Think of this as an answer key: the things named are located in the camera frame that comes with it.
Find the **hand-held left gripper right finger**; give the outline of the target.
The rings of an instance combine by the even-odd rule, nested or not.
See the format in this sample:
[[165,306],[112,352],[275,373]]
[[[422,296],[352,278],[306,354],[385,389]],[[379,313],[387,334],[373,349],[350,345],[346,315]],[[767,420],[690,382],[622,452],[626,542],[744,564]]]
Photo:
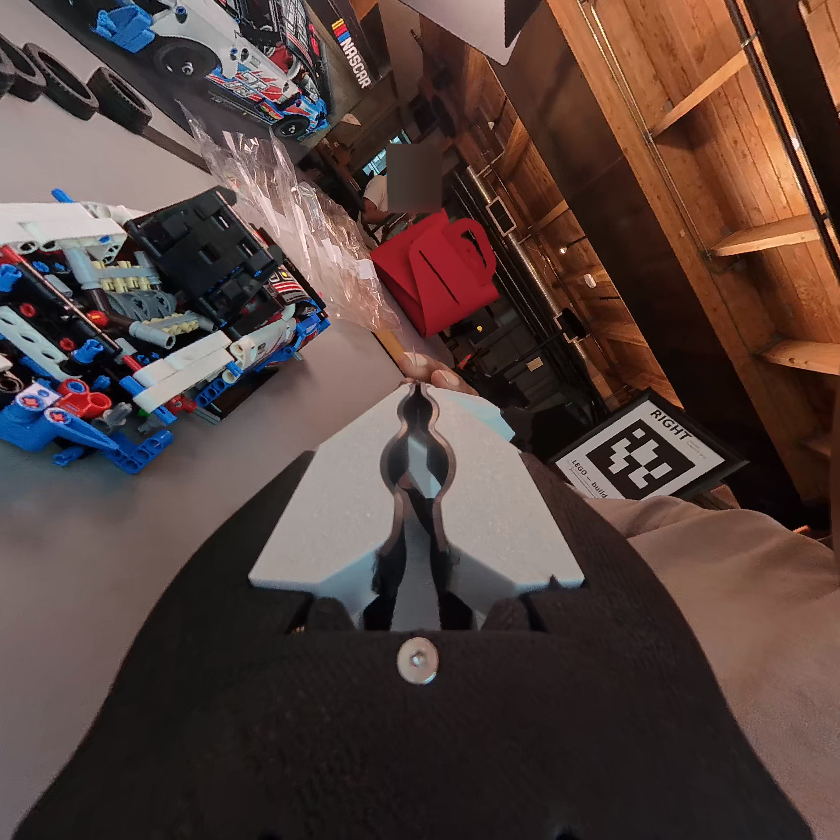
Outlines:
[[420,385],[420,491],[430,504],[443,588],[474,614],[497,602],[585,579],[513,444]]

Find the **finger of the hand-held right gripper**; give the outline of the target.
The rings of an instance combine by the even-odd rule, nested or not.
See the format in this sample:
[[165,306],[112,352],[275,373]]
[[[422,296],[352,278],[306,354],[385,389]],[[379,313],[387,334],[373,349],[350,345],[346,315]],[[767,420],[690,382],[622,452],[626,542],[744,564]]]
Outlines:
[[448,389],[440,389],[440,395],[455,402],[464,408],[471,416],[480,420],[488,428],[496,432],[508,442],[513,441],[515,431],[503,417],[501,410],[477,395],[470,395],[461,392],[454,392]]

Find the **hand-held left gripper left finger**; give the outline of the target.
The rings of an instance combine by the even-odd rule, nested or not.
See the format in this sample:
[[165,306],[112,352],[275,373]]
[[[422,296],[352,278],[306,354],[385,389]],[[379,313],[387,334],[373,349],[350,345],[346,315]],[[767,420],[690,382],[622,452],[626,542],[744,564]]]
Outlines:
[[294,489],[249,582],[332,598],[352,616],[392,606],[406,570],[406,471],[411,401],[401,385],[325,440]]

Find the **person's right forearm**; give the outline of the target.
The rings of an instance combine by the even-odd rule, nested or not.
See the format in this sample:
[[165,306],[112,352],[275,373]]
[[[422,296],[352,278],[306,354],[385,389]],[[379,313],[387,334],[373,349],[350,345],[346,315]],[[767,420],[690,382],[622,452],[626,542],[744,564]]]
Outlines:
[[589,505],[664,581],[795,597],[838,590],[833,551],[756,511],[708,510],[672,497]]

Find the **person's right hand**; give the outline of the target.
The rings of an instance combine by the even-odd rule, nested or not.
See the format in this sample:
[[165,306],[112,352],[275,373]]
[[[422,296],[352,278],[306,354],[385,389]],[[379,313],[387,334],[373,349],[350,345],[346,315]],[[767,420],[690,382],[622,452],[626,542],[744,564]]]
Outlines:
[[460,375],[423,353],[404,352],[397,360],[397,366],[403,373],[405,382],[424,383],[470,396],[479,395]]

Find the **red felt bag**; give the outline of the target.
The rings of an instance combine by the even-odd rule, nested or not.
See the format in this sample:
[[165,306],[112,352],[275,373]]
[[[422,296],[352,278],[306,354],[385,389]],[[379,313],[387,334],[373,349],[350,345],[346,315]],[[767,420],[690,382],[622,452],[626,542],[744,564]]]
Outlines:
[[441,209],[375,248],[371,258],[424,338],[500,298],[496,255],[485,228],[470,217],[453,222]]

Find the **framed marker sign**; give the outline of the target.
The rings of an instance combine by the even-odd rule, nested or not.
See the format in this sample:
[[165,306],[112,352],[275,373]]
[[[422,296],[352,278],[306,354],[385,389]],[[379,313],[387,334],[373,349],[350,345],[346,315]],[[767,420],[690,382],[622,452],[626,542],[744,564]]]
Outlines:
[[652,389],[552,462],[583,496],[625,501],[687,500],[749,463]]

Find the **pile of clear plastic bags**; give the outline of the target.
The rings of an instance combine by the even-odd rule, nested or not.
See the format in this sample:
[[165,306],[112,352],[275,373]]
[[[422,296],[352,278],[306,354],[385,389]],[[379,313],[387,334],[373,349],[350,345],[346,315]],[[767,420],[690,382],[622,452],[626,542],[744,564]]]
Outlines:
[[358,225],[298,173],[285,145],[228,131],[216,141],[202,120],[181,109],[211,174],[235,192],[242,214],[267,231],[330,317],[374,333],[400,331]]

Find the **lego race car model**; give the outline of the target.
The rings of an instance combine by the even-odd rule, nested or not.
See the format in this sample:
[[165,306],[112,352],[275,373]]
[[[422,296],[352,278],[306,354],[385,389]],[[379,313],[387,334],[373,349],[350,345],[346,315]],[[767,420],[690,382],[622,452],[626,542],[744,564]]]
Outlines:
[[219,400],[330,325],[228,189],[147,214],[53,197],[2,204],[3,444],[137,475],[179,418],[218,423]]

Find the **person's beige printed sweatshirt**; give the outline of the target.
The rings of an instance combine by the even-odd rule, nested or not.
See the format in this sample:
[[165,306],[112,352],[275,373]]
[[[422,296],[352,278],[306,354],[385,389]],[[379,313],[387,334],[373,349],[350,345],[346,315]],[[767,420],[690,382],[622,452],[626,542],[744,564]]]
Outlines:
[[795,597],[657,577],[764,765],[817,838],[838,838],[838,590]]

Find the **black toy car box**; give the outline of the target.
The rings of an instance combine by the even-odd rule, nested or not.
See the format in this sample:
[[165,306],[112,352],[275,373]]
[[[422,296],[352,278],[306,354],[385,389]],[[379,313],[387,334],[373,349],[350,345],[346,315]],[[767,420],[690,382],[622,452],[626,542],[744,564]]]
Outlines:
[[133,88],[214,136],[310,148],[381,78],[351,2],[36,1]]

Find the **black rubber tire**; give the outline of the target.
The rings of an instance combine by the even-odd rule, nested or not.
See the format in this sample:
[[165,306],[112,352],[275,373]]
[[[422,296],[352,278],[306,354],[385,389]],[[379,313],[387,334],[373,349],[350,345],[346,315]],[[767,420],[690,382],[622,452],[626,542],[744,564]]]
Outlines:
[[46,90],[44,74],[14,42],[1,35],[1,97],[36,102]]
[[99,102],[89,86],[57,58],[34,43],[23,52],[45,79],[45,94],[72,116],[89,121],[99,111]]
[[87,86],[106,118],[135,134],[142,134],[149,126],[153,114],[148,103],[114,70],[100,66],[87,80]]

